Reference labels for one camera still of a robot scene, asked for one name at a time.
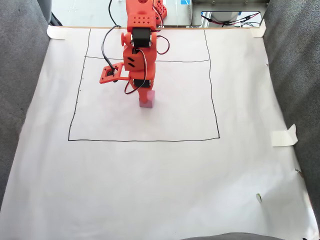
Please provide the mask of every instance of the tape strip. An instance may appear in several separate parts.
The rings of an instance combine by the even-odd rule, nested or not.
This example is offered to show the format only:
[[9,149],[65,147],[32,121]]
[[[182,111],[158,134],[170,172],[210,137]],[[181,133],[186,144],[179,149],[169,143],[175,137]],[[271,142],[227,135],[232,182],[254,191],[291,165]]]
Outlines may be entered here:
[[251,28],[250,30],[254,38],[262,38],[265,35],[265,32],[267,30],[265,20],[264,19],[262,20],[262,23],[259,28],[255,27],[255,28]]
[[58,26],[48,26],[46,29],[46,34],[51,39],[57,39],[57,40],[65,40],[66,39],[66,29]]
[[273,131],[271,133],[272,147],[292,146],[298,142],[296,125],[293,124],[286,131]]

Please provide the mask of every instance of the cable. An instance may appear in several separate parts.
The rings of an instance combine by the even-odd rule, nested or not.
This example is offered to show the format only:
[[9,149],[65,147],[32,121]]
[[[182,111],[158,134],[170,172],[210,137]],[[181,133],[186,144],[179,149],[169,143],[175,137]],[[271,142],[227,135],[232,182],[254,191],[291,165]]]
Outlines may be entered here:
[[242,25],[241,26],[235,26],[236,28],[241,28],[241,27],[243,27],[244,25],[249,25],[249,26],[251,26],[251,27],[255,27],[253,24],[259,24],[260,25],[260,23],[258,23],[258,22],[255,22],[255,21],[251,21],[251,22],[246,22],[246,21],[242,21]]
[[156,36],[156,38],[158,39],[158,38],[164,38],[167,42],[168,42],[168,48],[167,48],[167,50],[165,51],[165,52],[158,52],[158,50],[156,51],[158,54],[160,54],[160,55],[163,55],[163,54],[166,54],[168,51],[169,51],[169,48],[170,48],[170,42],[169,42],[169,40],[167,39],[167,38],[165,38],[164,36],[161,36],[161,35],[158,35],[158,36]]
[[205,17],[203,15],[201,15],[201,17],[203,17],[204,19],[206,19],[210,23],[222,25],[222,27],[223,27],[223,26],[232,26],[232,25],[235,25],[235,24],[238,24],[238,23],[242,23],[242,22],[248,21],[249,19],[252,19],[253,17],[257,16],[258,14],[259,14],[259,12],[255,13],[255,14],[251,14],[249,16],[245,16],[245,17],[243,17],[241,19],[238,19],[238,20],[235,20],[235,21],[222,21],[222,22],[214,21],[214,20],[212,20],[210,18],[207,18],[207,17]]
[[161,29],[164,27],[164,19],[162,18],[162,15],[160,14],[160,12],[158,11],[158,9],[156,8],[156,6],[154,5],[155,0],[152,1],[152,8],[156,11],[156,13],[158,14],[158,16],[160,17],[160,21],[161,21]]
[[109,15],[110,15],[110,18],[111,18],[112,22],[114,23],[114,25],[117,25],[116,22],[115,22],[115,20],[114,20],[114,19],[112,18],[112,16],[111,16],[111,12],[110,12],[111,3],[112,3],[112,0],[110,0],[110,2],[109,2],[109,8],[108,8],[108,10],[109,10]]
[[126,86],[125,86],[125,88],[124,88],[124,93],[127,94],[127,95],[132,94],[132,93],[134,93],[135,91],[137,91],[138,89],[140,89],[140,88],[145,84],[146,78],[147,78],[147,60],[146,60],[145,53],[144,53],[141,49],[139,49],[139,48],[137,48],[136,50],[140,51],[140,52],[142,53],[142,55],[143,55],[143,63],[144,63],[144,77],[143,77],[143,79],[144,79],[144,80],[143,80],[143,83],[141,84],[141,86],[133,89],[133,90],[130,91],[130,92],[126,92],[127,87],[128,87],[128,85],[129,85],[129,83],[130,83],[130,81],[128,81],[128,83],[126,84]]
[[112,69],[112,72],[114,72],[116,69],[114,68],[114,66],[112,66],[111,62],[109,61],[109,59],[108,59],[107,56],[105,55],[104,45],[105,45],[105,40],[106,40],[107,35],[108,35],[115,27],[121,28],[120,25],[115,25],[115,26],[113,26],[113,27],[105,34],[104,39],[103,39],[103,41],[102,41],[102,46],[101,46],[102,55],[103,55],[104,59],[106,60],[106,62],[109,64],[110,68]]

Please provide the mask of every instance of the black wire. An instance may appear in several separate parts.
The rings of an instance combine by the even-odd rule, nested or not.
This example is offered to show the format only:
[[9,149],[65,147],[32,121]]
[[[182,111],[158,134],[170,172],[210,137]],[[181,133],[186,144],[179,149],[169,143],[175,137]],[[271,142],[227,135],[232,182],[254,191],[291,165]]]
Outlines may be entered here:
[[147,72],[147,69],[146,69],[146,67],[147,67],[147,66],[146,66],[146,61],[147,61],[147,60],[146,60],[146,56],[145,56],[145,54],[142,52],[142,50],[140,50],[139,48],[137,48],[137,50],[141,52],[142,57],[143,57],[143,65],[144,65],[144,76],[143,76],[143,79],[144,79],[144,81],[143,81],[143,83],[141,84],[141,86],[133,89],[133,90],[130,91],[130,92],[126,92],[127,87],[128,87],[128,85],[129,85],[129,83],[130,83],[130,81],[128,81],[128,83],[126,84],[126,86],[125,86],[125,88],[124,88],[124,93],[127,94],[127,95],[132,94],[132,93],[134,93],[135,91],[137,91],[139,88],[141,88],[141,87],[145,84],[146,78],[147,78],[147,75],[146,75],[146,72]]
[[246,21],[242,21],[241,23],[243,23],[241,26],[235,26],[236,28],[241,28],[243,27],[244,25],[249,25],[251,27],[254,27],[252,24],[260,24],[258,22],[255,22],[255,21],[251,21],[251,22],[246,22]]
[[108,8],[108,10],[109,10],[109,15],[110,15],[110,18],[111,18],[112,22],[114,23],[114,25],[117,25],[116,22],[115,22],[115,20],[114,20],[114,19],[112,18],[112,16],[111,16],[111,12],[110,12],[111,3],[112,3],[112,0],[110,0],[110,2],[109,2],[109,8]]
[[207,18],[207,17],[205,17],[205,16],[203,16],[203,15],[201,15],[201,17],[203,17],[204,19],[206,19],[207,21],[209,21],[209,22],[211,22],[211,23],[214,23],[214,24],[224,24],[224,25],[226,25],[226,26],[231,26],[232,25],[232,23],[241,23],[241,22],[244,22],[244,21],[248,21],[249,19],[251,19],[251,17],[252,16],[257,16],[259,13],[254,13],[254,14],[251,14],[251,15],[249,15],[249,16],[245,16],[245,17],[243,17],[243,18],[241,18],[241,19],[238,19],[238,20],[235,20],[235,21],[221,21],[221,22],[219,22],[219,21],[213,21],[212,19],[210,19],[210,18]]
[[102,55],[103,55],[104,59],[106,60],[106,62],[109,64],[110,68],[112,69],[112,72],[114,72],[116,69],[114,68],[114,66],[112,66],[111,62],[109,61],[109,59],[108,59],[107,56],[105,55],[104,45],[105,45],[105,41],[106,41],[107,35],[108,35],[115,27],[121,28],[120,25],[115,25],[115,26],[113,26],[113,27],[105,34],[104,39],[103,39],[103,41],[102,41],[102,46],[101,46]]
[[169,48],[170,48],[169,40],[167,38],[165,38],[164,36],[161,36],[161,35],[156,36],[156,38],[164,38],[168,42],[168,48],[166,49],[165,52],[158,52],[158,50],[156,51],[160,55],[166,54],[169,51]]

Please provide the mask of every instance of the orange bracket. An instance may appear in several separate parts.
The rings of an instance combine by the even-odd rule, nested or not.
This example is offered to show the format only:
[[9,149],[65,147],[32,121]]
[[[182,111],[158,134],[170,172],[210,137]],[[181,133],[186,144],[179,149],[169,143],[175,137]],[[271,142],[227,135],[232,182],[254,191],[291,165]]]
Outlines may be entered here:
[[105,84],[105,83],[110,83],[110,82],[114,82],[114,81],[118,81],[118,80],[129,81],[129,77],[121,76],[121,72],[122,72],[124,65],[125,64],[123,62],[113,64],[112,66],[116,69],[116,72],[114,72],[114,74],[112,74],[113,71],[109,65],[105,66],[102,71],[99,82],[101,84]]

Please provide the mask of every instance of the orange plastic part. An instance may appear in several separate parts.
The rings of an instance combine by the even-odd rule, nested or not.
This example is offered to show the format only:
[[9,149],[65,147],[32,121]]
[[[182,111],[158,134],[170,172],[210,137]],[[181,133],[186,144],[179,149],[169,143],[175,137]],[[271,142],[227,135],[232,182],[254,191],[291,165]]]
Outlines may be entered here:
[[[165,17],[167,16],[167,8],[164,6],[164,1],[163,0],[154,0],[154,6],[159,11],[162,19],[165,19]],[[157,12],[155,13],[155,23],[157,25],[161,25],[161,19],[160,19]]]
[[114,73],[114,75],[108,76],[108,73],[111,73],[112,70],[111,70],[111,67],[109,65],[105,66],[103,71],[102,71],[102,74],[101,74],[101,77],[100,77],[100,81],[99,81],[101,84],[110,83],[110,82],[117,81],[117,80],[127,80],[127,81],[129,81],[128,77],[122,77],[121,76],[121,72],[122,72],[122,69],[123,69],[123,66],[124,66],[123,62],[119,62],[119,63],[113,64],[112,66],[116,69],[116,72]]

